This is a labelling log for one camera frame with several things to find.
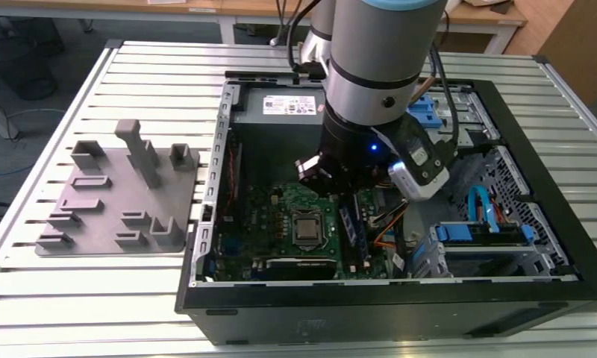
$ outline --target blue cable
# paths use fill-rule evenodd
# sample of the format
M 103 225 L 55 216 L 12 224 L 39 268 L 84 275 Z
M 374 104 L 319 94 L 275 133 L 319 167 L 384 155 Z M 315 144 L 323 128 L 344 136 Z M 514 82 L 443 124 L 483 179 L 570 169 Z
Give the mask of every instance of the blue cable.
M 0 177 L 4 177 L 6 175 L 12 175 L 12 174 L 18 174 L 19 172 L 23 172 L 26 170 L 30 170 L 31 168 L 34 168 L 35 164 L 31 164 L 30 166 L 27 166 L 26 168 L 20 168 L 19 170 L 14 170 L 12 172 L 7 172 L 7 173 L 0 173 Z
M 467 198 L 467 207 L 468 207 L 468 214 L 470 214 L 470 221 L 476 222 L 478 221 L 478 211 L 476 211 L 476 195 L 480 197 L 482 201 L 482 210 L 486 214 L 486 222 L 490 224 L 491 232 L 499 233 L 500 228 L 498 227 L 496 223 L 496 216 L 494 211 L 494 205 L 490 201 L 490 193 L 487 192 L 487 189 L 483 185 L 474 185 L 470 189 L 470 196 Z

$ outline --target white label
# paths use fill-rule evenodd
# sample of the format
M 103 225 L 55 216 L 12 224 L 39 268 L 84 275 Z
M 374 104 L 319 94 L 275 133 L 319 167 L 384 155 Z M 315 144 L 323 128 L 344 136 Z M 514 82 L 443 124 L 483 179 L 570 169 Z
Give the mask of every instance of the white label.
M 498 24 L 500 24 L 500 25 L 518 25 L 518 26 L 520 26 L 520 25 L 522 25 L 522 21 L 500 20 L 500 21 L 498 22 Z
M 192 13 L 216 13 L 218 9 L 206 9 L 203 7 L 190 7 L 188 11 Z
M 395 258 L 391 261 L 395 263 L 400 271 L 406 271 L 406 260 L 403 260 L 398 253 L 395 253 Z
M 316 115 L 316 97 L 311 95 L 270 95 L 263 99 L 263 114 Z

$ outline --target gray fixture plate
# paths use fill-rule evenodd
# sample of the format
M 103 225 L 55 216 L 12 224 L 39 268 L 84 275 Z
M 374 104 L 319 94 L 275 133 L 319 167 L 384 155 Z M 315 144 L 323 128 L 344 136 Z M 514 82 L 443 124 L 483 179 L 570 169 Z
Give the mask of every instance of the gray fixture plate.
M 199 152 L 191 149 L 191 156 L 195 164 L 191 170 L 175 170 L 171 162 L 171 149 L 162 148 L 155 150 L 159 158 L 156 171 L 162 178 L 162 186 L 148 189 L 140 170 L 134 167 L 130 160 L 130 150 L 126 148 L 106 148 L 106 156 L 96 156 L 96 163 L 100 169 L 80 170 L 76 166 L 67 181 L 66 189 L 54 213 L 70 213 L 62 209 L 63 204 L 71 205 L 88 204 L 88 200 L 100 200 L 100 209 L 74 210 L 79 216 L 80 225 L 71 227 L 68 224 L 59 230 L 51 224 L 47 224 L 46 235 L 58 235 L 64 232 L 74 243 L 71 245 L 54 245 L 46 248 L 36 247 L 36 254 L 40 256 L 80 256 L 80 255 L 106 255 L 106 254 L 148 254 L 179 252 L 186 244 L 186 235 L 191 214 L 191 202 L 195 193 L 195 180 L 198 177 Z M 100 178 L 108 177 L 108 184 Z M 80 189 L 74 187 L 72 183 L 100 182 L 103 185 Z M 151 234 L 151 219 L 144 224 L 126 225 L 122 220 L 123 213 L 146 212 L 151 218 L 158 218 L 159 223 L 167 227 L 171 218 L 176 223 L 175 232 L 170 237 L 158 239 Z M 131 232 L 140 231 L 140 241 L 124 242 L 123 238 L 131 236 Z

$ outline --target wooden desk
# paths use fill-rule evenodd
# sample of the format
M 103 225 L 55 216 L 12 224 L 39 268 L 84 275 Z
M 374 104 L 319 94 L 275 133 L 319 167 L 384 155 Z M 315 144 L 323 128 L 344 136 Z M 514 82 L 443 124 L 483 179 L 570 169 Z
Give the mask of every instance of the wooden desk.
M 298 0 L 288 0 L 286 16 L 291 17 L 298 5 Z M 275 0 L 223 0 L 223 16 L 234 16 L 235 24 L 278 24 L 279 13 Z M 502 54 L 516 33 L 516 29 L 527 25 L 527 18 L 515 6 L 506 15 L 495 13 L 490 7 L 475 7 L 462 3 L 450 14 L 450 32 L 470 34 L 490 34 L 492 40 L 487 46 L 487 54 Z M 439 26 L 439 32 L 446 30 L 444 24 Z
M 35 7 L 56 10 L 138 11 L 144 13 L 190 13 L 191 8 L 218 13 L 223 0 L 188 0 L 186 4 L 150 5 L 148 0 L 0 0 L 0 7 Z
M 286 15 L 292 15 L 298 0 L 288 0 Z M 40 16 L 74 19 L 119 19 L 216 22 L 223 42 L 235 44 L 234 25 L 238 23 L 279 23 L 275 0 L 188 0 L 186 4 L 148 5 L 147 0 L 0 0 L 0 15 Z M 527 18 L 512 7 L 507 15 L 486 7 L 460 4 L 451 15 L 451 32 L 492 34 L 487 54 L 502 54 L 516 29 Z

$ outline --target gray plastic part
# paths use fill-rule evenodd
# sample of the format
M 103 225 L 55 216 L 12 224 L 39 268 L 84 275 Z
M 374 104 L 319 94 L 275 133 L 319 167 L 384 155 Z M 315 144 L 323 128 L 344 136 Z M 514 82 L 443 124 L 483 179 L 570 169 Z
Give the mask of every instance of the gray plastic part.
M 122 222 L 127 227 L 148 227 L 151 225 L 151 216 L 147 211 L 124 211 L 122 213 Z
M 118 122 L 116 136 L 126 141 L 128 150 L 131 151 L 132 163 L 140 170 L 142 176 L 147 181 L 151 189 L 162 186 L 162 179 L 155 170 L 156 153 L 151 142 L 144 143 L 140 136 L 140 121 L 136 119 L 122 119 Z
M 67 233 L 55 231 L 52 233 L 42 234 L 38 244 L 48 250 L 64 250 L 74 246 L 74 239 Z
M 71 185 L 76 189 L 108 188 L 112 182 L 107 175 L 91 175 L 87 177 L 75 177 Z
M 59 213 L 51 213 L 47 222 L 59 230 L 64 230 L 70 227 L 80 227 L 82 220 L 74 211 L 64 211 Z
M 88 144 L 88 148 L 98 147 L 96 142 Z M 174 166 L 174 152 L 187 154 L 183 156 L 186 166 Z M 162 178 L 162 186 L 156 189 L 147 188 L 140 168 L 128 161 L 128 154 L 126 148 L 106 148 L 92 156 L 96 171 L 75 167 L 39 240 L 36 253 L 40 256 L 151 254 L 183 250 L 199 151 L 184 145 L 155 150 L 159 165 L 152 167 Z M 86 188 L 72 185 L 76 178 L 98 181 L 103 177 L 108 178 L 111 186 Z M 154 219 L 159 225 L 151 232 Z M 135 237 L 130 234 L 134 232 L 142 235 Z
M 183 231 L 175 222 L 175 218 L 168 219 L 167 227 L 163 226 L 158 218 L 152 218 L 151 235 L 158 241 L 158 245 L 180 245 L 183 244 Z
M 71 152 L 71 158 L 76 162 L 78 167 L 82 170 L 98 170 L 98 158 L 106 157 L 104 149 L 96 140 L 82 140 L 76 143 L 74 151 Z
M 62 211 L 102 211 L 104 209 L 104 203 L 99 198 L 94 199 L 66 199 L 62 201 Z
M 142 231 L 123 231 L 116 233 L 116 242 L 122 248 L 138 248 L 148 245 L 147 237 Z
M 171 158 L 171 164 L 175 170 L 187 171 L 195 168 L 195 160 L 192 159 L 188 144 L 174 144 L 168 157 Z

